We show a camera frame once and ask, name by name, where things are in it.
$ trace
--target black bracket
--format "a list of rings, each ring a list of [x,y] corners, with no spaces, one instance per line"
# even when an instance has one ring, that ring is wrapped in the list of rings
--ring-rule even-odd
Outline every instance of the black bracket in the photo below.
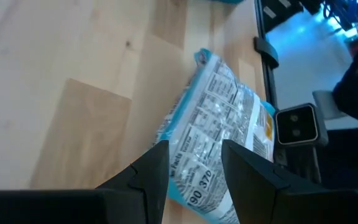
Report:
[[[265,60],[271,69],[279,66],[277,52],[269,42],[260,37],[254,37],[254,49],[260,53],[262,60]]]

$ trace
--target white floor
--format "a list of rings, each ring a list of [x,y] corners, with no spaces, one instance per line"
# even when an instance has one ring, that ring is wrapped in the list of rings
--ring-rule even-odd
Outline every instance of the white floor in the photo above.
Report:
[[[312,91],[332,90],[352,62],[344,40],[355,29],[337,31],[339,25],[322,13],[301,12],[268,33],[280,66],[274,72],[279,109],[314,103]],[[326,122],[328,129],[356,128],[350,117]]]

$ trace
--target wooden table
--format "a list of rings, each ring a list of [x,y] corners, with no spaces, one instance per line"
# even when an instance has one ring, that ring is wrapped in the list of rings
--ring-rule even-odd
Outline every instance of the wooden table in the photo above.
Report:
[[[265,99],[254,0],[1,0],[0,189],[91,189],[150,146],[201,47]],[[165,223],[204,223],[167,200]]]

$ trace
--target camera lens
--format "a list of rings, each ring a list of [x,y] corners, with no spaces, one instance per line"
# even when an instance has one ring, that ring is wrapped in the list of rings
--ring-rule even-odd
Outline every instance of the camera lens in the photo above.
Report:
[[[298,121],[298,116],[295,115],[295,114],[291,114],[290,119],[291,119],[291,121],[293,121],[293,122],[297,122],[297,121]]]
[[[294,129],[292,130],[292,134],[295,136],[295,137],[298,137],[299,135],[301,135],[301,131],[299,129]]]

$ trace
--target snack bag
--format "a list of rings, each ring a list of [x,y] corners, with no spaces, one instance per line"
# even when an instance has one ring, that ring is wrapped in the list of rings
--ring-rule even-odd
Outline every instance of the snack bag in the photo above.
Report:
[[[273,119],[260,98],[217,55],[195,54],[197,71],[155,142],[170,142],[168,196],[211,223],[239,223],[224,178],[223,139],[273,161]]]

